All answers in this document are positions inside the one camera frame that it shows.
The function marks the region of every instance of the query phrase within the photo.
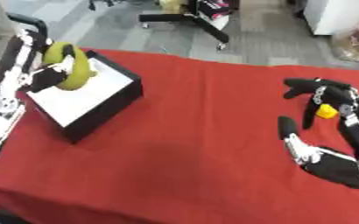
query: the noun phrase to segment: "white cabinet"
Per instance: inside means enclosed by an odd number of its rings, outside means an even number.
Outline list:
[[[359,27],[359,0],[308,0],[305,18],[315,35]]]

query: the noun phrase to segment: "white object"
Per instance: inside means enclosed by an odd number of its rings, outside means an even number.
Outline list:
[[[50,87],[36,94],[28,93],[63,128],[133,82],[97,59],[90,59],[89,62],[98,74],[91,77],[84,87],[74,91]]]
[[[359,0],[308,0],[305,18],[314,35],[359,28]]]

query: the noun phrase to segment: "red tablecloth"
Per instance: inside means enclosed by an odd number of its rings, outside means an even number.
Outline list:
[[[0,155],[0,206],[41,224],[359,223],[359,190],[303,172],[277,133],[307,101],[285,101],[283,78],[359,88],[359,71],[101,53],[143,77],[145,98],[76,145],[30,104]],[[336,120],[302,136],[351,152]]]

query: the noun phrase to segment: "caster wheel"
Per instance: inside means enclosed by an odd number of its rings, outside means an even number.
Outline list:
[[[218,46],[216,47],[216,49],[218,51],[222,51],[222,50],[224,50],[224,48],[226,48],[226,46],[227,46],[226,44],[219,43]]]

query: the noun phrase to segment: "small yellow toy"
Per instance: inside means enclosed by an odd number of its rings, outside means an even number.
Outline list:
[[[333,118],[334,116],[336,116],[339,112],[331,107],[331,105],[329,104],[321,104],[319,110],[317,110],[317,116],[324,118],[324,119],[330,119]]]

